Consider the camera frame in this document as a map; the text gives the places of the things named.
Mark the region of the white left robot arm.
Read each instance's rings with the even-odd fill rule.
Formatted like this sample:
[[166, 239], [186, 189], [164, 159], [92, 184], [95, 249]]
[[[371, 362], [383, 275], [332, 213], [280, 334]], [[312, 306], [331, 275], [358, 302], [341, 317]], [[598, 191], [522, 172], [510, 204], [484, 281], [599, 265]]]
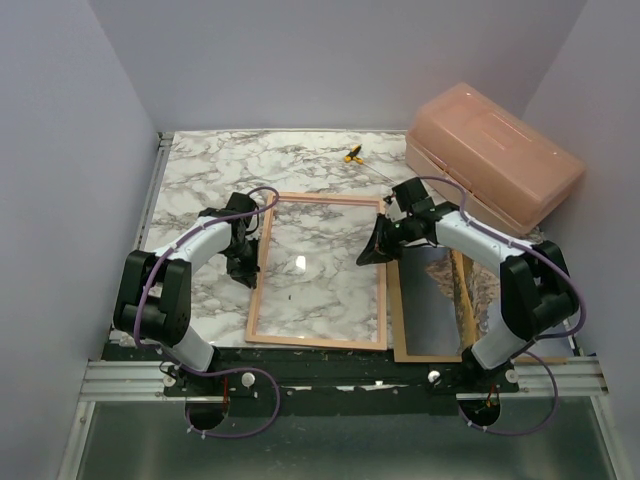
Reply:
[[124, 263], [114, 328], [188, 367], [187, 382], [201, 395], [220, 387], [222, 372], [212, 364], [215, 348], [190, 326], [192, 276], [221, 254], [231, 279], [256, 287], [259, 241], [249, 235], [257, 228], [257, 209], [250, 196], [235, 192], [224, 208], [201, 211], [176, 242], [152, 252], [135, 250]]

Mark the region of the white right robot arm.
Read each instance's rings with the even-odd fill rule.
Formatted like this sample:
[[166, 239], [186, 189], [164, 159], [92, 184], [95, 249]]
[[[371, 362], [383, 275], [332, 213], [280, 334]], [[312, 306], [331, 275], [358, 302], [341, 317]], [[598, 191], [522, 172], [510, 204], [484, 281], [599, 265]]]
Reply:
[[435, 203], [427, 193], [428, 177], [393, 187], [378, 214], [359, 266], [402, 258], [417, 241], [456, 250], [485, 266], [500, 282], [500, 320], [461, 354], [454, 383], [474, 392], [496, 380], [496, 370], [540, 340], [560, 337], [556, 326], [573, 315], [577, 333], [586, 321], [586, 302], [572, 282], [561, 249], [551, 241], [532, 243], [502, 233], [469, 215], [467, 195], [458, 203]]

